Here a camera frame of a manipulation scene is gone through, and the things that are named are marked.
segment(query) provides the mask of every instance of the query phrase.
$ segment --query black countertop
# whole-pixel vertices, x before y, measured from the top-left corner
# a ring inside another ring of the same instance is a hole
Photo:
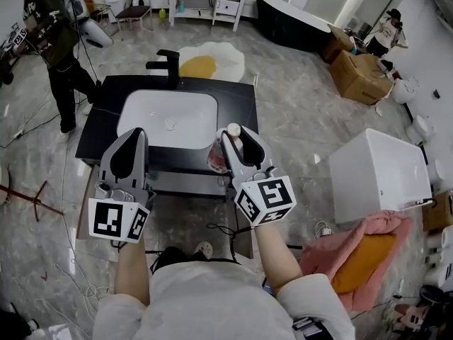
[[[118,138],[117,124],[127,97],[140,89],[168,90],[166,76],[107,76],[101,99],[94,103],[82,132],[76,158],[100,164],[104,151]],[[217,129],[238,123],[258,132],[255,90],[250,84],[181,78],[176,91],[209,94],[217,101]],[[149,169],[186,174],[219,175],[209,169],[205,149],[149,147]]]

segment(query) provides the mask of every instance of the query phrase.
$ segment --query drawer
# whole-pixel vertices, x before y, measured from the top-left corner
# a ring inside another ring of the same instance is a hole
[[[236,16],[239,9],[239,2],[230,0],[217,1],[217,13]]]

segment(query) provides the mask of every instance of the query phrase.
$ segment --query faucet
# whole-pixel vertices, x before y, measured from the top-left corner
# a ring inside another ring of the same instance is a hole
[[[173,50],[160,49],[157,55],[167,57],[167,61],[147,62],[147,69],[167,69],[168,88],[176,89],[179,84],[179,53]]]

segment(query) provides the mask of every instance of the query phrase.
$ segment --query gray tile floor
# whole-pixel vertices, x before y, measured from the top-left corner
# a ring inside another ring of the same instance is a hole
[[[159,49],[178,50],[207,41],[230,42],[245,54],[243,83],[254,84],[258,123],[262,136],[274,149],[282,168],[291,176],[298,206],[290,218],[278,224],[289,244],[304,244],[312,239],[319,220],[333,224],[333,194],[327,158],[341,145],[362,132],[374,128],[407,140],[404,128],[409,119],[401,106],[392,100],[378,103],[382,117],[374,108],[341,98],[336,91],[328,66],[318,55],[280,47],[263,38],[247,22],[237,33],[230,25],[180,20],[172,29],[154,21],[154,31],[126,30],[114,36],[115,44],[104,50],[88,48],[100,79],[115,74],[146,74],[145,63],[156,60]],[[88,69],[83,48],[80,61]],[[50,93],[44,63],[37,56],[22,58],[14,69],[15,80],[0,89],[0,145],[5,145],[25,125],[25,131],[57,114]],[[83,99],[76,93],[76,100]],[[3,117],[5,107],[9,113]],[[46,203],[62,207],[67,226],[61,217],[39,210],[40,222],[29,204],[13,198],[0,207],[0,293],[3,302],[13,301],[29,317],[36,318],[50,332],[69,327],[73,339],[86,339],[93,321],[86,301],[71,279],[58,269],[73,275],[80,291],[88,284],[113,285],[117,253],[108,241],[75,240],[82,196],[89,170],[74,158],[86,118],[78,109],[78,128],[68,147],[57,144],[59,119],[38,128],[0,149],[0,160],[8,164],[11,186],[24,193],[35,193],[44,181],[49,185],[41,197]],[[147,249],[163,249],[169,244],[192,251],[202,239],[210,240],[215,255],[228,254],[228,238],[209,230],[208,222],[227,221],[227,205],[222,200],[159,197],[145,236]],[[378,302],[389,299],[405,279],[404,295],[416,293],[424,271],[422,264],[423,233],[421,215],[413,210],[413,235],[386,276]],[[71,245],[75,248],[74,263]],[[263,277],[258,256],[244,260],[257,276]],[[106,288],[100,288],[100,296]],[[96,299],[91,303],[96,307]],[[358,339],[388,339],[377,308],[355,320]]]

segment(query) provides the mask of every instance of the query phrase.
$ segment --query wooden chair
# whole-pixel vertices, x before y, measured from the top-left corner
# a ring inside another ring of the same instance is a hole
[[[129,21],[130,28],[132,30],[132,22],[134,20],[140,21],[140,27],[144,30],[143,26],[143,18],[149,13],[149,19],[151,21],[151,30],[153,30],[153,22],[152,22],[152,10],[151,10],[151,0],[148,0],[149,5],[138,5],[138,6],[130,6],[125,10],[121,11],[118,15],[116,15],[116,20],[118,21],[118,28],[121,32],[121,23],[123,21]]]

